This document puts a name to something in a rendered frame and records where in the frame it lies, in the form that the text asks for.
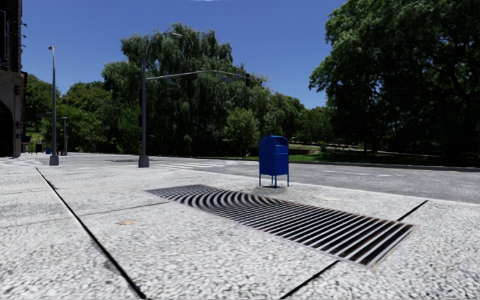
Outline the metal sidewalk grate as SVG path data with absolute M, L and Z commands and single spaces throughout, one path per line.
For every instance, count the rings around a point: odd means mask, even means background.
M 405 222 L 200 184 L 150 192 L 366 268 L 384 260 L 418 228 Z

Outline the blue letter box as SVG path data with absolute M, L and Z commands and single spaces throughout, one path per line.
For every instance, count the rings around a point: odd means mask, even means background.
M 261 176 L 268 175 L 274 187 L 277 187 L 277 177 L 287 176 L 289 186 L 289 144 L 283 136 L 264 136 L 259 145 L 259 185 Z

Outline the trees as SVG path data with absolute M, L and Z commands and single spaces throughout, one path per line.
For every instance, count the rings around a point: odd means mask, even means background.
M 234 65 L 233 50 L 214 31 L 171 25 L 182 34 L 159 37 L 146 58 L 146 77 L 201 70 L 248 74 Z M 77 82 L 56 91 L 57 147 L 63 149 L 63 116 L 67 149 L 84 153 L 141 153 L 141 86 L 143 54 L 153 34 L 121 39 L 124 58 L 104 65 L 100 81 Z M 266 76 L 246 81 L 203 73 L 146 82 L 146 153 L 166 156 L 256 155 L 265 135 L 289 141 L 329 143 L 330 112 L 306 108 L 299 99 L 271 90 Z M 52 143 L 52 87 L 29 75 L 26 89 L 27 128 Z

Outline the traffic light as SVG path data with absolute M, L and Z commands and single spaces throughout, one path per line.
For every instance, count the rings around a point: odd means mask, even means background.
M 239 73 L 231 73 L 227 71 L 219 71 L 219 70 L 201 70 L 201 71 L 193 71 L 193 72 L 184 72 L 184 73 L 179 73 L 179 74 L 171 74 L 171 75 L 164 75 L 164 76 L 156 76 L 156 77 L 146 77 L 146 58 L 149 52 L 150 45 L 155 41 L 157 38 L 161 36 L 173 36 L 177 39 L 180 39 L 183 37 L 182 34 L 179 34 L 177 32 L 164 32 L 164 33 L 157 33 L 155 34 L 148 42 L 146 46 L 146 50 L 143 54 L 143 59 L 142 59 L 142 86 L 141 86 L 141 155 L 138 160 L 138 168 L 148 168 L 149 167 L 149 156 L 146 154 L 146 82 L 147 81 L 155 81 L 155 80 L 160 80 L 160 79 L 171 79 L 171 78 L 178 78 L 178 77 L 183 77 L 183 76 L 190 76 L 190 75 L 195 75 L 195 74 L 203 74 L 203 73 L 214 73 L 214 74 L 224 74 L 228 76 L 233 76 L 235 78 L 241 78 L 245 79 L 246 81 L 249 81 L 251 79 L 251 76 L 249 74 L 239 74 Z

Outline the tree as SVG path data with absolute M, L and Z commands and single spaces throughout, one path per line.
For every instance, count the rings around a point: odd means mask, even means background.
M 480 154 L 480 0 L 346 0 L 309 85 L 335 135 L 372 151 Z

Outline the grey street lamp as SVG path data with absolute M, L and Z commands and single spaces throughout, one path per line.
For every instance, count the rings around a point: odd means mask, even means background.
M 50 166 L 59 165 L 59 156 L 57 153 L 57 136 L 56 136 L 56 61 L 54 46 L 50 45 L 47 47 L 52 52 L 52 148 L 51 156 L 49 158 Z

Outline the dark building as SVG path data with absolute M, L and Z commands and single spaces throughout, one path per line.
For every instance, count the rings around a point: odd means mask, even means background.
M 26 83 L 21 56 L 23 1 L 0 0 L 0 158 L 18 158 L 26 130 Z

